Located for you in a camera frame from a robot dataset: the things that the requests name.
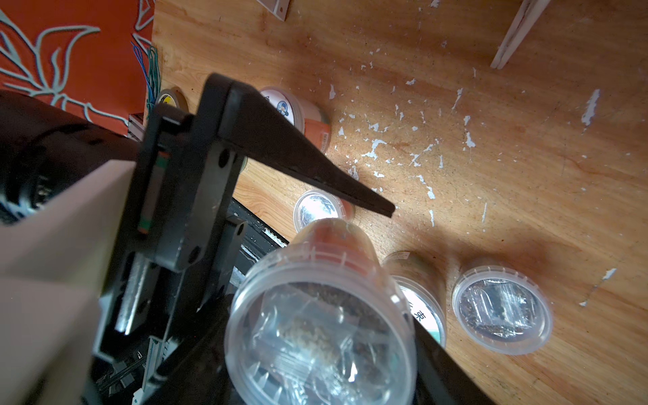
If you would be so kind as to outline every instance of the wooden surface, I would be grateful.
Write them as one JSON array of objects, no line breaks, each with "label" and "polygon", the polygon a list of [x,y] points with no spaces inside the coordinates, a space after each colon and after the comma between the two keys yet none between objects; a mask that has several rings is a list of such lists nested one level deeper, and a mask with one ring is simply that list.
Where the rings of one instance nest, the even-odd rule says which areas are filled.
[{"label": "wooden surface", "polygon": [[[426,255],[448,297],[461,264],[480,255],[540,285],[555,327],[527,356],[474,343],[448,305],[447,350],[494,400],[646,403],[648,12],[641,0],[554,0],[504,69],[490,69],[519,6],[292,0],[281,23],[254,0],[158,0],[154,42],[163,87],[179,86],[192,111],[213,71],[321,106],[333,122],[328,157],[399,207],[392,219],[357,212],[379,257]],[[387,143],[376,160],[362,156],[374,139]],[[290,239],[309,188],[250,163],[235,196]]]}]

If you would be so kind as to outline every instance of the white paint flakes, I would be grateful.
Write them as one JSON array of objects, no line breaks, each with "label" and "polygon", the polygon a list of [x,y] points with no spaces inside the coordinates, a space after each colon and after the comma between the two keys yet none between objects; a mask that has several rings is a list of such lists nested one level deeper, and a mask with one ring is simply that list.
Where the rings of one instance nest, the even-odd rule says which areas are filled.
[{"label": "white paint flakes", "polygon": [[470,132],[466,132],[466,138],[467,138],[467,140],[466,140],[466,146],[467,147],[474,148],[475,146],[477,146],[477,145],[475,145],[475,142],[473,142],[472,139],[470,138]]},{"label": "white paint flakes", "polygon": [[374,130],[374,132],[380,132],[380,133],[387,132],[387,129],[389,128],[389,126],[386,126],[382,131],[380,131],[379,128],[380,127],[379,127],[377,122],[374,125],[369,125],[370,130]]},{"label": "white paint flakes", "polygon": [[268,235],[270,239],[274,240],[275,243],[278,244],[280,247],[285,248],[287,246],[281,239],[279,239],[277,235],[272,233],[272,231],[270,231],[268,228],[264,229],[263,233]]},{"label": "white paint flakes", "polygon": [[590,99],[587,101],[587,110],[585,110],[585,113],[581,118],[581,122],[585,124],[585,126],[591,125],[592,118],[594,118],[594,110],[596,109],[596,102],[598,101],[600,96],[601,96],[601,90],[596,89],[592,93]]},{"label": "white paint flakes", "polygon": [[361,156],[373,157],[374,160],[378,159],[378,156],[376,155],[376,148],[379,145],[387,145],[387,143],[385,141],[383,141],[382,139],[374,139],[373,144],[371,145],[371,152],[367,152],[367,153],[365,153],[365,154],[363,154]]},{"label": "white paint flakes", "polygon": [[413,156],[413,157],[414,157],[414,158],[411,160],[411,162],[410,162],[410,166],[412,166],[412,164],[414,164],[414,167],[419,167],[421,164],[418,163],[418,162],[416,161],[416,159],[418,159],[420,155],[410,154],[410,156]]},{"label": "white paint flakes", "polygon": [[610,277],[612,277],[616,273],[616,268],[609,269],[607,272],[605,272],[605,275],[601,279],[602,281],[609,280]]},{"label": "white paint flakes", "polygon": [[347,172],[348,172],[349,175],[350,175],[351,177],[353,177],[354,179],[356,179],[356,180],[359,180],[359,179],[360,179],[360,177],[358,176],[358,169],[356,169],[355,166],[352,166],[349,170],[347,170]]},{"label": "white paint flakes", "polygon": [[463,87],[459,90],[457,90],[457,99],[454,101],[454,105],[452,106],[451,110],[454,110],[457,108],[457,103],[459,102],[459,99],[461,98],[461,95],[463,94]]}]

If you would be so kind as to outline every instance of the transparent plastic cup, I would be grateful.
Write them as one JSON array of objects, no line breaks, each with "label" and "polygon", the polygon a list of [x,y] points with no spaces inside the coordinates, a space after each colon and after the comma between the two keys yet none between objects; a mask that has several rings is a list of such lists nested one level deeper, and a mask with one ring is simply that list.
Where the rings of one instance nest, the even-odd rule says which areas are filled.
[{"label": "transparent plastic cup", "polygon": [[279,87],[265,87],[260,93],[322,153],[327,151],[330,121],[321,109]]},{"label": "transparent plastic cup", "polygon": [[551,336],[553,316],[538,285],[505,263],[480,262],[459,277],[452,293],[461,327],[499,353],[528,354],[541,348]]},{"label": "transparent plastic cup", "polygon": [[412,316],[441,347],[446,344],[446,286],[443,275],[414,252],[397,251],[382,266],[410,302]]},{"label": "transparent plastic cup", "polygon": [[292,220],[297,232],[313,221],[324,218],[340,218],[353,221],[355,208],[345,200],[319,189],[306,191],[299,197],[293,210]]},{"label": "transparent plastic cup", "polygon": [[250,269],[225,336],[248,405],[410,403],[416,380],[407,300],[360,228],[313,222]]}]

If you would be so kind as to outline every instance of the plastic lid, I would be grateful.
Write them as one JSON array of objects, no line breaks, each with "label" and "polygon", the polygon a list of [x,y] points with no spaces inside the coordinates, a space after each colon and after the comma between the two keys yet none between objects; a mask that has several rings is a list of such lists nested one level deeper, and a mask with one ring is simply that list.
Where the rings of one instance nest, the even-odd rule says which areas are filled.
[{"label": "plastic lid", "polygon": [[540,288],[502,266],[480,266],[455,285],[452,308],[478,343],[504,354],[527,354],[549,340],[553,318]]},{"label": "plastic lid", "polygon": [[423,286],[405,277],[392,276],[410,303],[410,313],[445,348],[445,315],[441,305]]},{"label": "plastic lid", "polygon": [[342,201],[325,191],[313,189],[299,197],[293,212],[297,232],[313,221],[324,218],[346,219],[347,212]]},{"label": "plastic lid", "polygon": [[391,298],[378,291],[356,266],[367,263],[304,243],[252,267],[225,336],[229,376],[246,404],[411,402],[407,301],[395,284]]}]

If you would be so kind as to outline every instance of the black metal frame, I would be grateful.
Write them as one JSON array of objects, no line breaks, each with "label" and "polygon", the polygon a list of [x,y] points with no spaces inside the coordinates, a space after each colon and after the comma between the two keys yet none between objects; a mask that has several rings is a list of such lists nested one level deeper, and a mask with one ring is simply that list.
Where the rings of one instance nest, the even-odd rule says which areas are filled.
[{"label": "black metal frame", "polygon": [[[78,126],[76,117],[31,99],[10,105],[10,98],[15,96],[0,93],[0,129],[8,135],[29,133],[15,124],[29,126],[25,117],[44,117],[32,128],[29,141],[14,145],[13,157],[61,128],[72,131],[66,127],[69,122],[81,132],[98,128]],[[136,149],[138,144],[131,145]],[[168,162],[159,184],[154,184],[152,173],[161,154]],[[160,344],[155,350],[149,346],[146,359],[148,403],[225,404],[232,390],[223,353],[231,302],[226,288],[232,268],[241,260],[246,229],[254,227],[260,234],[265,227],[247,210],[239,210],[245,215],[228,213],[246,156],[357,206],[387,216],[395,209],[330,162],[249,85],[211,75],[195,116],[158,104],[140,144],[100,298],[103,317],[94,347],[100,359],[115,363],[149,339],[152,345]],[[21,163],[18,157],[14,160]],[[17,167],[14,160],[10,170]],[[100,159],[91,163],[98,167]],[[0,197],[11,180],[9,169],[2,169]],[[27,189],[33,196],[33,184]],[[143,207],[153,195],[150,227],[142,232],[138,224]],[[267,239],[256,246],[259,257],[276,247]],[[124,307],[130,309],[125,313],[138,314],[127,333],[118,330],[123,326],[117,328]],[[491,403],[420,325],[416,337],[416,403]],[[172,353],[160,349],[171,343],[177,346]]]}]

